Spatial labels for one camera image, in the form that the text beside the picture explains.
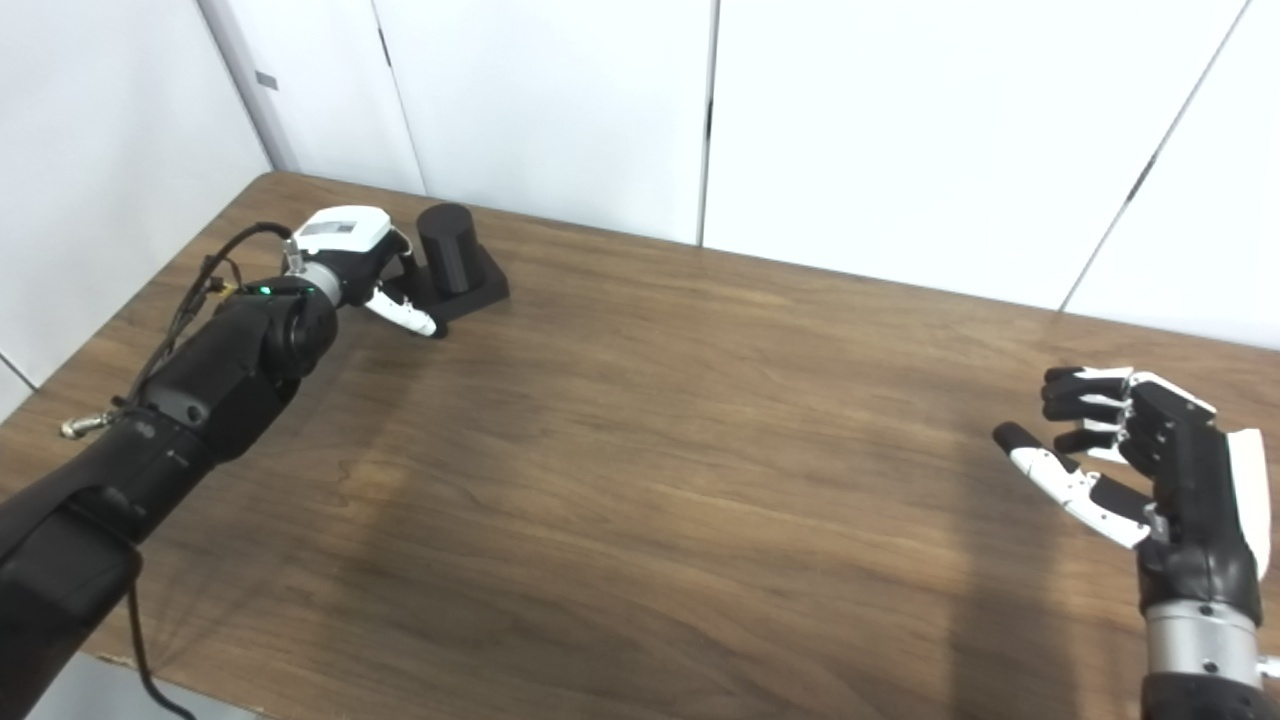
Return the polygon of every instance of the white cabinet door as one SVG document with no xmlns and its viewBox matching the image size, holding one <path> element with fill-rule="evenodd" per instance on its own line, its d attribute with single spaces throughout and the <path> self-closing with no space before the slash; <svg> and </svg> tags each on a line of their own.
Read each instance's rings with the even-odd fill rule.
<svg viewBox="0 0 1280 720">
<path fill-rule="evenodd" d="M 31 395 L 31 388 L 9 366 L 0 361 L 0 421 L 8 418 Z"/>
<path fill-rule="evenodd" d="M 1280 0 L 1253 0 L 1066 309 L 1280 350 Z"/>
<path fill-rule="evenodd" d="M 0 97 L 0 341 L 38 384 L 268 163 L 195 0 L 3 3 Z"/>
<path fill-rule="evenodd" d="M 712 0 L 375 0 L 428 195 L 698 236 Z"/>
<path fill-rule="evenodd" d="M 369 0 L 200 0 L 276 168 L 422 193 Z"/>
<path fill-rule="evenodd" d="M 728 0 L 708 247 L 1059 307 L 1238 0 Z"/>
</svg>

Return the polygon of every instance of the wood grain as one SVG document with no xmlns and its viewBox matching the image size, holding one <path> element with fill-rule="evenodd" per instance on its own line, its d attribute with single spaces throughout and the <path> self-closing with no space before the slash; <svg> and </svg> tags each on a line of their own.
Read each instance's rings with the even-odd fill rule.
<svg viewBox="0 0 1280 720">
<path fill-rule="evenodd" d="M 260 178 L 0 427 L 0 489 L 78 451 L 58 423 L 124 389 L 205 252 L 337 204 L 429 201 Z M 1280 447 L 1276 354 L 476 219 L 509 301 L 444 341 L 344 311 L 147 543 L 163 678 L 285 719 L 1133 719 L 1133 561 L 991 428 L 1050 434 L 1046 366 L 1134 364 Z M 127 648 L 120 611 L 87 646 Z"/>
</svg>

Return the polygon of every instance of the black power cord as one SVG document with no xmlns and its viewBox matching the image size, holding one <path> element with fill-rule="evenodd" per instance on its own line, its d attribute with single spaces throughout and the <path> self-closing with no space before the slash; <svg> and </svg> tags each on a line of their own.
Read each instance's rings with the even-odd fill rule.
<svg viewBox="0 0 1280 720">
<path fill-rule="evenodd" d="M 151 667 L 147 665 L 147 648 L 142 644 L 142 618 L 138 614 L 137 583 L 129 585 L 127 602 L 129 605 L 129 634 L 133 635 L 133 661 L 138 666 L 138 679 L 142 680 L 142 688 L 147 691 L 151 700 L 156 701 L 156 705 L 160 707 L 182 717 L 182 720 L 196 720 L 196 716 L 189 710 L 165 697 L 160 692 L 160 688 L 156 687 L 155 680 L 151 679 Z"/>
<path fill-rule="evenodd" d="M 205 258 L 205 261 L 200 265 L 200 273 L 196 274 L 196 279 L 191 283 L 191 287 L 187 288 L 187 295 L 184 295 L 182 301 L 178 302 L 178 309 L 173 313 L 173 320 L 169 323 L 169 331 L 165 333 L 164 340 L 160 341 L 155 352 L 147 357 L 142 369 L 138 370 L 138 375 L 133 379 L 133 384 L 129 387 L 129 393 L 124 396 L 124 404 L 132 405 L 137 402 L 138 393 L 142 391 L 142 384 L 147 382 L 147 378 L 151 377 L 151 373 L 155 372 L 156 366 L 173 352 L 173 346 L 178 342 L 178 337 L 182 334 L 182 331 L 196 319 L 196 315 L 205 304 L 205 291 L 209 286 L 209 279 L 212 277 L 214 270 L 218 269 L 218 265 L 223 264 L 224 260 L 232 263 L 232 273 L 236 275 L 237 282 L 239 282 L 239 266 L 237 266 L 234 261 L 228 258 L 228 255 L 230 255 L 232 250 L 236 250 L 239 243 L 261 232 L 273 233 L 280 240 L 289 240 L 293 237 L 293 231 L 279 223 L 253 223 L 232 236 L 230 240 L 223 243 L 218 252 Z"/>
</svg>

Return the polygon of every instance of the black cylinder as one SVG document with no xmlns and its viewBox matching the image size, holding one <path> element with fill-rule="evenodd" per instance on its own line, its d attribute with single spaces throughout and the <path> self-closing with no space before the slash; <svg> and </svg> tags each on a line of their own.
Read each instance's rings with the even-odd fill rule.
<svg viewBox="0 0 1280 720">
<path fill-rule="evenodd" d="M 417 236 L 422 240 L 435 290 L 442 296 L 462 295 L 484 282 L 480 243 L 470 210 L 453 202 L 428 208 L 417 217 Z"/>
</svg>

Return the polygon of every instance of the robotic arm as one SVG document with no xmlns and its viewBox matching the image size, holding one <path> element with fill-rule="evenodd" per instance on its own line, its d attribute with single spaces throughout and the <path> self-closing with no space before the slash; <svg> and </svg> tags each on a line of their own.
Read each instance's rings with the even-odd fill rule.
<svg viewBox="0 0 1280 720">
<path fill-rule="evenodd" d="M 1222 433 L 1213 406 L 1133 368 L 1053 368 L 1044 383 L 1044 418 L 1080 427 L 1052 450 L 1014 423 L 993 438 L 1064 510 L 1137 551 L 1143 720 L 1280 719 L 1257 643 L 1271 556 L 1261 433 Z M 1085 471 L 1078 452 L 1128 462 L 1153 495 Z"/>
<path fill-rule="evenodd" d="M 457 205 L 419 218 L 429 268 L 376 208 L 330 208 L 294 233 L 251 228 L 264 229 L 287 237 L 284 274 L 237 288 L 119 409 L 64 425 L 105 430 L 0 503 L 0 717 L 29 712 L 133 584 L 137 546 L 284 411 L 337 337 L 339 307 L 439 337 L 445 319 L 508 295 Z M 380 279 L 393 260 L 402 273 Z"/>
</svg>

